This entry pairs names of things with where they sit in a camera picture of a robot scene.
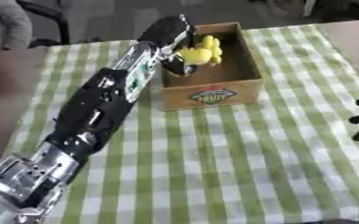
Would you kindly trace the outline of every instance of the silver metal part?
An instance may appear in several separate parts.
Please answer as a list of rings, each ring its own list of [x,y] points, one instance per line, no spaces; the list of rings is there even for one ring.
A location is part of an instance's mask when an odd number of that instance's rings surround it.
[[[0,160],[0,210],[7,217],[13,214],[16,223],[40,221],[54,208],[78,166],[72,157],[47,142],[39,146],[31,159],[14,154],[5,157]],[[39,204],[23,205],[48,180],[56,185]]]

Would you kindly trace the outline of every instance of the yellow toy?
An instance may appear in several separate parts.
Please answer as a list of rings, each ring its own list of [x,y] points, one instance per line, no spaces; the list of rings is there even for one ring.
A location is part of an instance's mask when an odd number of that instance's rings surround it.
[[[176,52],[187,65],[205,65],[209,63],[216,66],[222,63],[221,42],[211,35],[204,37],[196,48],[182,48]]]

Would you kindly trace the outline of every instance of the floor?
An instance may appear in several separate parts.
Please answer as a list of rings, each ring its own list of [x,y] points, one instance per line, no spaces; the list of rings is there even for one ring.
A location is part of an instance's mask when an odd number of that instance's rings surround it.
[[[184,13],[195,24],[240,22],[242,28],[315,23],[314,18],[274,17],[268,7],[249,0],[30,0],[59,8],[67,14],[71,40],[79,42],[92,38],[102,40],[135,39],[157,18]],[[56,39],[54,23],[32,16],[35,36]]]

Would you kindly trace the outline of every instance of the tablecloth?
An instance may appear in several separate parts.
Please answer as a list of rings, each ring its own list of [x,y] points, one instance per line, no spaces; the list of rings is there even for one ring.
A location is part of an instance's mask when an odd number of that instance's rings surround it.
[[[157,75],[48,215],[54,223],[359,220],[359,71],[316,25],[244,31],[258,103],[162,111]],[[55,46],[8,151],[32,153],[66,99],[132,44]]]

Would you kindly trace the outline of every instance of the robotic arm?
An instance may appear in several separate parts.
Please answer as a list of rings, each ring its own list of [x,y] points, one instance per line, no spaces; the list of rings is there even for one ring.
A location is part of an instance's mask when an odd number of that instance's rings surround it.
[[[94,74],[71,97],[53,133],[31,157],[1,159],[0,224],[40,223],[88,158],[122,125],[159,63],[179,75],[195,71],[175,53],[194,46],[194,34],[183,15],[160,19],[115,65]]]

